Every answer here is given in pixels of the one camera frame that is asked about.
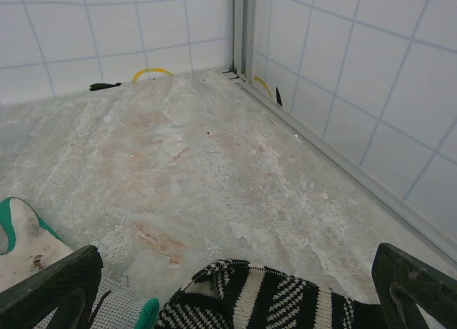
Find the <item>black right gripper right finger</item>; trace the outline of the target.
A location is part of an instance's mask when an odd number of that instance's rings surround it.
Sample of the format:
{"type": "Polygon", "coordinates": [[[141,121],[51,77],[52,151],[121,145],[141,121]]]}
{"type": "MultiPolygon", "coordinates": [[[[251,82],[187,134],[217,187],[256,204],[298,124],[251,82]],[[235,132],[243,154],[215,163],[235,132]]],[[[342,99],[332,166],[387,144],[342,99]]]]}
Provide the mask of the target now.
{"type": "Polygon", "coordinates": [[[378,246],[371,275],[389,328],[427,328],[422,310],[456,327],[456,279],[389,243],[378,246]]]}

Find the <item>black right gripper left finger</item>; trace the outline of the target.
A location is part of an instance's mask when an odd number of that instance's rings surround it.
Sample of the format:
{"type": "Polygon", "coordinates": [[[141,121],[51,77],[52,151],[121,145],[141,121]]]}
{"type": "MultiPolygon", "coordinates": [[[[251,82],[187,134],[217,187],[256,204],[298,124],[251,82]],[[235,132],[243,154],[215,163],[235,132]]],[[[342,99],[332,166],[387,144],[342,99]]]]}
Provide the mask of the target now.
{"type": "Polygon", "coordinates": [[[1,293],[1,327],[90,328],[103,262],[87,245],[1,293]]]}

